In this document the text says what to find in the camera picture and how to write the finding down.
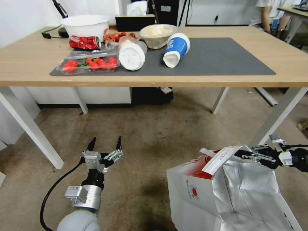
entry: white shirt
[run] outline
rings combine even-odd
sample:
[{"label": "white shirt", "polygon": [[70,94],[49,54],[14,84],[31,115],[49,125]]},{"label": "white shirt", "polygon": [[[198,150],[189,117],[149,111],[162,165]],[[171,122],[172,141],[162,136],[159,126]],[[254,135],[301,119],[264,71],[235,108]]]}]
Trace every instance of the white shirt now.
[{"label": "white shirt", "polygon": [[270,7],[269,12],[269,23],[271,24],[274,19],[281,19],[283,16],[283,11],[278,10],[279,7],[290,7],[294,4],[299,4],[301,0],[258,0],[256,4],[256,9],[250,20],[250,26],[262,23],[261,19],[261,8]]}]

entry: blue paper cup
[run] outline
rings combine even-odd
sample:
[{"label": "blue paper cup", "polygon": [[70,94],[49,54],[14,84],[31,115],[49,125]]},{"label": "blue paper cup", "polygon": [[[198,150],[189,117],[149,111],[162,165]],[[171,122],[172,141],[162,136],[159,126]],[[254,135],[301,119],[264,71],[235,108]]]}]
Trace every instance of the blue paper cup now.
[{"label": "blue paper cup", "polygon": [[168,67],[174,68],[189,51],[189,38],[182,33],[175,33],[168,38],[164,62]]}]

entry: person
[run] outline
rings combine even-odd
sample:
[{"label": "person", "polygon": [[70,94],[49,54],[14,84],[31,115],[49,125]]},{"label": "person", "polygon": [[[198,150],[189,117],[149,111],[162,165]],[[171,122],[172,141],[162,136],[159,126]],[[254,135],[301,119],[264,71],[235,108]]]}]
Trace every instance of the person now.
[{"label": "person", "polygon": [[280,38],[290,16],[284,15],[284,12],[278,8],[291,7],[299,3],[300,0],[258,0],[249,25]]}]

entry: gray desk mat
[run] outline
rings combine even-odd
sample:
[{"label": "gray desk mat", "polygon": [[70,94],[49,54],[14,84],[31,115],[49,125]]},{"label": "gray desk mat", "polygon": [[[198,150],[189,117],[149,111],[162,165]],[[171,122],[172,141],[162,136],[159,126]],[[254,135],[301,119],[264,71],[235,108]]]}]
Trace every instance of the gray desk mat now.
[{"label": "gray desk mat", "polygon": [[[190,38],[189,52],[175,68],[163,61],[166,50],[149,49],[141,69],[128,71],[122,66],[114,72],[91,75],[275,75],[276,73],[231,38]],[[50,75],[63,75],[54,69]]]}]

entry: white bowl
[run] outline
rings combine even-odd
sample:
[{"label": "white bowl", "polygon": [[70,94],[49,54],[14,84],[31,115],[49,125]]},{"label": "white bowl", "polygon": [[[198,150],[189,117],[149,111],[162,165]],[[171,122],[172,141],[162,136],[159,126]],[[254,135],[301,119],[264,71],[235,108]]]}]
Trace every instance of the white bowl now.
[{"label": "white bowl", "polygon": [[177,32],[177,27],[169,24],[154,24],[144,27],[140,37],[144,39],[148,48],[160,49],[167,44],[168,38]]},{"label": "white bowl", "polygon": [[109,16],[86,14],[65,18],[61,23],[69,36],[97,36],[103,41],[104,30],[109,28],[108,20]]}]

